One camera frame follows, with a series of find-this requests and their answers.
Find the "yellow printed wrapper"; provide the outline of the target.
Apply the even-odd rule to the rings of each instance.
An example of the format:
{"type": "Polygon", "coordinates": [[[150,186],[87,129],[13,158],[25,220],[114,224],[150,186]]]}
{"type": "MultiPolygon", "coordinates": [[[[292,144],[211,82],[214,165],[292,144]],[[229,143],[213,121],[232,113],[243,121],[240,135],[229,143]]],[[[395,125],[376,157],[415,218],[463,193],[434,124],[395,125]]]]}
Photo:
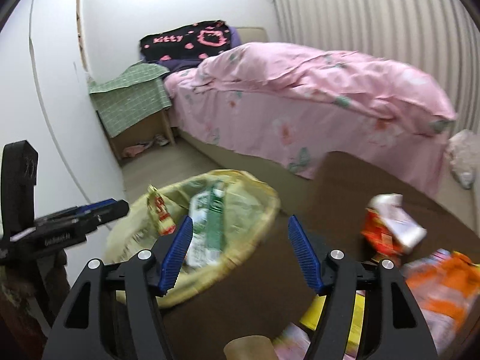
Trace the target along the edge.
{"type": "Polygon", "coordinates": [[[317,330],[321,338],[333,338],[340,333],[344,359],[356,359],[365,312],[365,291],[357,290],[354,296],[315,295],[307,311],[300,318],[300,324],[312,332],[316,340],[317,330]]]}

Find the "green white milk carton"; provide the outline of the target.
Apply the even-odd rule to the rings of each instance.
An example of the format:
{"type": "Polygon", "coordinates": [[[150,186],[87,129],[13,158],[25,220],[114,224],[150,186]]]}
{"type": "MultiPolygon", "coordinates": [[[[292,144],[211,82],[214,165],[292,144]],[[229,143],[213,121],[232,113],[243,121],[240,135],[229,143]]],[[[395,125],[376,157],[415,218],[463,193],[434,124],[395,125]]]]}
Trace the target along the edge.
{"type": "Polygon", "coordinates": [[[215,266],[220,261],[225,245],[224,196],[225,183],[217,180],[190,200],[193,238],[186,255],[189,267],[215,266]]]}

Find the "red white cup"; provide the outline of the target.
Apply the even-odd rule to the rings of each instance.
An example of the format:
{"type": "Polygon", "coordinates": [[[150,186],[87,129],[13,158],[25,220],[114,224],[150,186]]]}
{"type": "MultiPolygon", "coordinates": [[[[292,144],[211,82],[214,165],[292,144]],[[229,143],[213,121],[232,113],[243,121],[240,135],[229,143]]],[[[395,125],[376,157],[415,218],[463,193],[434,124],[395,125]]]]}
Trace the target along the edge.
{"type": "Polygon", "coordinates": [[[361,234],[374,250],[389,258],[411,253],[427,235],[402,204],[401,194],[384,193],[374,196],[366,207],[361,234]]]}

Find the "orange white plastic bag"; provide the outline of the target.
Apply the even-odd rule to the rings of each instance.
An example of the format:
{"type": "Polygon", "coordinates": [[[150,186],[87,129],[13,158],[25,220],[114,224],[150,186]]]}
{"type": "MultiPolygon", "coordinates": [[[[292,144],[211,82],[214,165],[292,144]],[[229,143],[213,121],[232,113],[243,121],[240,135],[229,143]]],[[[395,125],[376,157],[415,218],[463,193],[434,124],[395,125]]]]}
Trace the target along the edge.
{"type": "Polygon", "coordinates": [[[430,330],[437,353],[453,342],[479,297],[479,265],[439,249],[401,268],[430,330]]]}

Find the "green yellow snack bag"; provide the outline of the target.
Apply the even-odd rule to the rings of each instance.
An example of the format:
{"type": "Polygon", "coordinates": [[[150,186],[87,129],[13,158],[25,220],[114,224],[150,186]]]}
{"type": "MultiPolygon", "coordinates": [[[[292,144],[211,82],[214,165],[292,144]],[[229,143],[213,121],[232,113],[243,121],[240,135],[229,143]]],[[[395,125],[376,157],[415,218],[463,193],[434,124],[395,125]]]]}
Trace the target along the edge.
{"type": "Polygon", "coordinates": [[[153,185],[148,187],[146,205],[151,224],[160,236],[176,231],[176,225],[168,212],[163,196],[153,185]]]}

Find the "pink cartoon tissue pack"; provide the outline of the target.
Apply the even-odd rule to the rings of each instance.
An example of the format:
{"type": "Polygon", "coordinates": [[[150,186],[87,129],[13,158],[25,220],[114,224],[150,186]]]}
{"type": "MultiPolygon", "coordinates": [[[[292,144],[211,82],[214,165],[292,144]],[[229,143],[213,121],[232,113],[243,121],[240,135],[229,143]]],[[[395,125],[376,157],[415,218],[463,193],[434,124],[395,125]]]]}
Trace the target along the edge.
{"type": "MultiPolygon", "coordinates": [[[[303,359],[311,344],[308,332],[313,333],[320,320],[326,297],[316,296],[304,316],[300,319],[299,326],[290,324],[272,345],[279,359],[303,359]]],[[[365,310],[365,292],[357,291],[355,294],[352,323],[346,344],[344,359],[355,359],[360,344],[360,336],[365,310]]]]}

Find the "yellow plastic trash bag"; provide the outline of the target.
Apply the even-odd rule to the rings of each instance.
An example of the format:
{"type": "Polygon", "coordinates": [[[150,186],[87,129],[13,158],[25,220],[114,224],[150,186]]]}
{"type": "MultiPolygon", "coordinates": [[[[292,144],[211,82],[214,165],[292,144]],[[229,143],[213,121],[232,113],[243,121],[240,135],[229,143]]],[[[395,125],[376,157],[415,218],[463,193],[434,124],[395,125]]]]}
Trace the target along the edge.
{"type": "Polygon", "coordinates": [[[278,193],[248,172],[214,170],[160,189],[149,186],[112,228],[104,260],[122,263],[164,234],[160,206],[175,225],[193,221],[193,239],[175,286],[158,298],[176,306],[221,281],[251,256],[268,235],[279,208],[278,193]]]}

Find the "shoes under nightstand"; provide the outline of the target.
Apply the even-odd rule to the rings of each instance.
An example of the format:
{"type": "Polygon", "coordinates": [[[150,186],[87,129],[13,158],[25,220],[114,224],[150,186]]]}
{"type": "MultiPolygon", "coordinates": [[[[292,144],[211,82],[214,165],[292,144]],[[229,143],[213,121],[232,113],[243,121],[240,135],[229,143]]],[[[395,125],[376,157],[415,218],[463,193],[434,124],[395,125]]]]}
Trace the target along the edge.
{"type": "Polygon", "coordinates": [[[138,142],[135,145],[124,148],[121,152],[121,158],[134,158],[137,155],[149,150],[152,146],[158,145],[160,147],[169,144],[169,140],[163,134],[156,134],[149,141],[138,142]]]}

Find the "green checkered cloth nightstand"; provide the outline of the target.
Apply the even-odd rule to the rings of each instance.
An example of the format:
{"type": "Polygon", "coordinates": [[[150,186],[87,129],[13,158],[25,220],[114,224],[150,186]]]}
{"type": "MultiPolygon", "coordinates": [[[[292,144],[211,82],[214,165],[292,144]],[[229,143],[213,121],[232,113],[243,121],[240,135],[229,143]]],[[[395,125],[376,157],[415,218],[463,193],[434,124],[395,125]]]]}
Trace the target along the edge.
{"type": "Polygon", "coordinates": [[[168,74],[161,65],[139,62],[108,82],[89,82],[90,100],[118,161],[124,148],[156,134],[176,144],[168,119],[172,103],[164,88],[168,74]]]}

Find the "pink floral bed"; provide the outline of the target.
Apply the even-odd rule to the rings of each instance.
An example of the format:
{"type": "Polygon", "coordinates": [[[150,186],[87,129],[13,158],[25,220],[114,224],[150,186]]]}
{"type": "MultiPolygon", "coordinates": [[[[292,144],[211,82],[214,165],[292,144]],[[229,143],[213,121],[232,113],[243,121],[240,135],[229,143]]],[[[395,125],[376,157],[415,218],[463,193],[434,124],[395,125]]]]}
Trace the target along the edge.
{"type": "Polygon", "coordinates": [[[158,62],[170,69],[165,85],[177,125],[193,139],[275,162],[306,179],[328,153],[341,151],[425,194],[437,193],[449,127],[427,136],[334,104],[246,91],[198,92],[192,80],[204,60],[158,62]]]}

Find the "pink floral duvet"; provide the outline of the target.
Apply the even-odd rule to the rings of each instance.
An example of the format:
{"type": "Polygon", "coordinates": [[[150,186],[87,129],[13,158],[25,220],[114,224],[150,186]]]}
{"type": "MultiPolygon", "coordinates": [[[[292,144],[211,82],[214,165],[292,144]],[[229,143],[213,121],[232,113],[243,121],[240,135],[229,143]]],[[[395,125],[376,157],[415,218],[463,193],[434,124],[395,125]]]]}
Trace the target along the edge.
{"type": "Polygon", "coordinates": [[[205,59],[192,86],[198,92],[246,91],[334,104],[427,136],[443,133],[456,120],[448,95],[431,75],[359,51],[249,42],[205,59]]]}

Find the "white plastic bag on floor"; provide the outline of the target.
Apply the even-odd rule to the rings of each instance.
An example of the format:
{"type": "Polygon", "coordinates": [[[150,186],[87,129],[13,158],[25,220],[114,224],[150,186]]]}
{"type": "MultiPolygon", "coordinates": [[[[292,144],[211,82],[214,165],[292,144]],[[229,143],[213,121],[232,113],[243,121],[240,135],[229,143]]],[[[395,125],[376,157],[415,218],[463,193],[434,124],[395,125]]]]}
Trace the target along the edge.
{"type": "Polygon", "coordinates": [[[448,141],[448,166],[463,189],[471,189],[479,173],[479,135],[464,129],[448,141]]]}

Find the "black kitty pillow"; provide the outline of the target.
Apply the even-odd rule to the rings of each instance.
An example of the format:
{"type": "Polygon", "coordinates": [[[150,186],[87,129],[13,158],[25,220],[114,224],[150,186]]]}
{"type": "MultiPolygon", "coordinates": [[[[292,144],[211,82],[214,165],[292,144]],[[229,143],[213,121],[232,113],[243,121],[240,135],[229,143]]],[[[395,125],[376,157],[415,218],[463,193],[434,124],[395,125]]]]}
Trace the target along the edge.
{"type": "Polygon", "coordinates": [[[230,27],[224,21],[207,20],[146,35],[139,41],[139,47],[147,62],[202,61],[230,50],[231,38],[230,27]]]}

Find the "beige pleated curtain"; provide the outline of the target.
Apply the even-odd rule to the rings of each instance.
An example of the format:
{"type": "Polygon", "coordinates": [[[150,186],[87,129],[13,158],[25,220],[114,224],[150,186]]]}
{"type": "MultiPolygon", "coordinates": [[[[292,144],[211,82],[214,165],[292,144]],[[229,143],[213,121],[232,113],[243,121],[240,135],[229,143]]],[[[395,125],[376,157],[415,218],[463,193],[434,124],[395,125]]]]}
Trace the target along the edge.
{"type": "Polygon", "coordinates": [[[273,0],[289,43],[409,63],[449,96],[455,132],[479,131],[479,27],[461,0],[273,0]]]}

